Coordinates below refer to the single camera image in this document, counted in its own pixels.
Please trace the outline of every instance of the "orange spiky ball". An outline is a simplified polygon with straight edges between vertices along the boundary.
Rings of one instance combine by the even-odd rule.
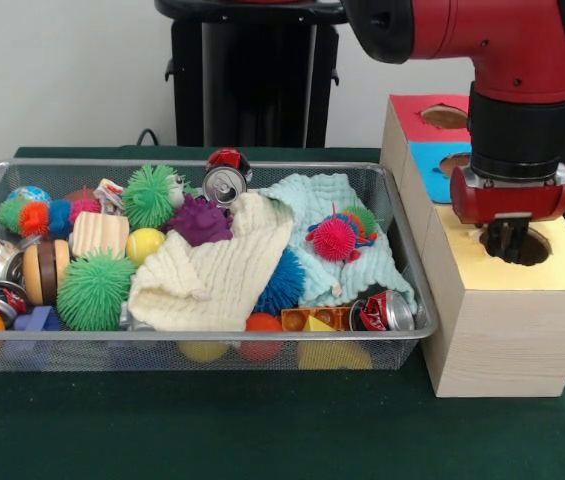
[[[49,206],[45,202],[31,202],[20,213],[22,237],[49,234]]]

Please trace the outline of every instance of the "wooden box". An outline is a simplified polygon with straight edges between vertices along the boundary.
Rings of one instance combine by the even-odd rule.
[[[450,205],[431,200],[428,170],[414,159],[419,143],[464,148],[465,128],[431,125],[422,112],[439,104],[466,111],[467,103],[458,96],[391,97],[387,110],[381,162],[398,185],[440,315],[438,331],[422,345],[431,381],[439,397],[560,396],[565,220],[531,225],[538,239],[533,251],[544,247],[546,260],[508,264],[486,252],[482,232],[462,225]],[[441,160],[428,159],[429,165]]]

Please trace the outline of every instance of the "yellow tennis ball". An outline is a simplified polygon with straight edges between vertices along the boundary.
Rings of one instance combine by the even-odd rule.
[[[166,241],[166,235],[155,228],[140,228],[126,242],[126,254],[138,267]]]
[[[222,358],[229,346],[222,342],[178,342],[178,348],[189,360],[211,363]]]

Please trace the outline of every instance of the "light blue towel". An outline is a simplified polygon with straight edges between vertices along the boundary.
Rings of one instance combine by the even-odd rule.
[[[337,306],[354,301],[358,294],[379,284],[388,290],[397,290],[409,302],[413,313],[417,310],[411,285],[395,268],[393,254],[385,232],[378,225],[378,239],[372,247],[361,247],[361,257],[354,262],[329,262],[318,256],[306,241],[308,228],[351,205],[363,205],[345,174],[293,174],[275,185],[259,191],[261,195],[277,199],[293,211],[293,232],[289,247],[298,256],[306,270],[304,294],[300,306]]]

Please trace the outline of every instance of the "metal basket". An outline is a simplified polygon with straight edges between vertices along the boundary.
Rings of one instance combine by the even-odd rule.
[[[142,164],[168,164],[193,185],[201,185],[204,162],[134,160],[9,160],[0,163],[0,203],[17,187],[35,185],[62,198],[102,178],[126,184]],[[298,349],[315,350],[317,363],[306,369],[399,369],[417,342],[437,328],[438,314],[392,175],[365,163],[252,163],[252,188],[262,188],[292,173],[346,173],[351,186],[373,210],[389,242],[398,269],[416,291],[416,329],[403,332],[327,333],[162,333],[162,332],[0,332],[0,371],[130,370],[295,370]],[[0,237],[9,234],[0,229]],[[240,342],[277,342],[279,354],[253,363],[237,352]],[[187,346],[228,349],[215,361],[192,361]]]

